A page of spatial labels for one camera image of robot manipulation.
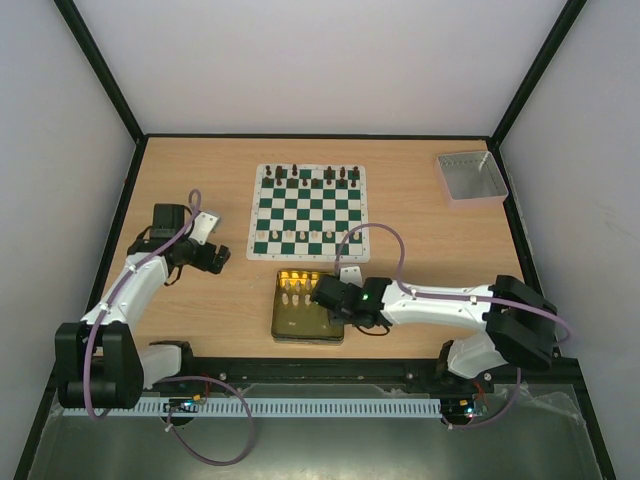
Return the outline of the gold tin tray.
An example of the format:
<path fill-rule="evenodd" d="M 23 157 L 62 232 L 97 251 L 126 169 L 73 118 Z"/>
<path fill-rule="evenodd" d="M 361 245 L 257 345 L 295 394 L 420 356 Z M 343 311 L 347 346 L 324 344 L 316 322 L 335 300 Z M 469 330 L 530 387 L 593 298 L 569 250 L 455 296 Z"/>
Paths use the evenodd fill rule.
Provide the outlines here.
<path fill-rule="evenodd" d="M 311 300 L 323 271 L 279 270 L 271 321 L 271 336 L 277 342 L 341 344 L 344 328 L 332 325 L 329 312 Z"/>

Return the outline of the green white chess board mat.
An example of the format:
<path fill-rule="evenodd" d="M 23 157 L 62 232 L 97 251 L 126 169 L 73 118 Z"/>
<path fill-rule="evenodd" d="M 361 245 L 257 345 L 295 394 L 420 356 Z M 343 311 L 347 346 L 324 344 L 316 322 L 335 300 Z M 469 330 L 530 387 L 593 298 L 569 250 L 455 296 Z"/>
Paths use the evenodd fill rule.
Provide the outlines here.
<path fill-rule="evenodd" d="M 266 164 L 256 168 L 246 257 L 261 261 L 365 263 L 370 259 L 365 167 Z M 264 230 L 260 241 L 257 231 Z M 277 230 L 279 239 L 271 232 Z M 285 234 L 292 230 L 294 238 Z"/>

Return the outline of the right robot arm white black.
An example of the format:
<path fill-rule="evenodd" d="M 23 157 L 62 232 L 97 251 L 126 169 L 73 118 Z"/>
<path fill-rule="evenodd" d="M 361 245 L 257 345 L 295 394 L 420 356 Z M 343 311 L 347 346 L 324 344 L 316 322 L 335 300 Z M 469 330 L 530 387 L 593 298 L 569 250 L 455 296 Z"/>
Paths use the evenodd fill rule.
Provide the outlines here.
<path fill-rule="evenodd" d="M 324 275 L 310 300 L 342 325 L 390 330 L 428 324 L 471 331 L 467 338 L 446 341 L 440 350 L 433 377 L 450 392 L 495 368 L 511 365 L 545 372 L 552 364 L 556 309 L 512 276 L 456 289 L 407 285 L 386 277 L 356 284 L 342 274 Z"/>

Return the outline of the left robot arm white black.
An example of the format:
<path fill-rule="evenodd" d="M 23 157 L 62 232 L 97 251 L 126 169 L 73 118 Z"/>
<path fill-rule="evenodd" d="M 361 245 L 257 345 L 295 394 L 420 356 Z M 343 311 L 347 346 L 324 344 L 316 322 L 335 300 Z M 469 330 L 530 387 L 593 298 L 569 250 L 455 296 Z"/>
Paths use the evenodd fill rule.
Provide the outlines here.
<path fill-rule="evenodd" d="M 163 287 L 186 267 L 218 274 L 229 249 L 209 242 L 218 214 L 196 203 L 157 204 L 152 222 L 126 251 L 124 267 L 102 299 L 78 322 L 56 331 L 55 380 L 64 408 L 87 408 L 100 416 L 131 409 L 146 389 L 180 374 L 193 353 L 185 341 L 161 340 L 140 349 L 134 329 Z"/>

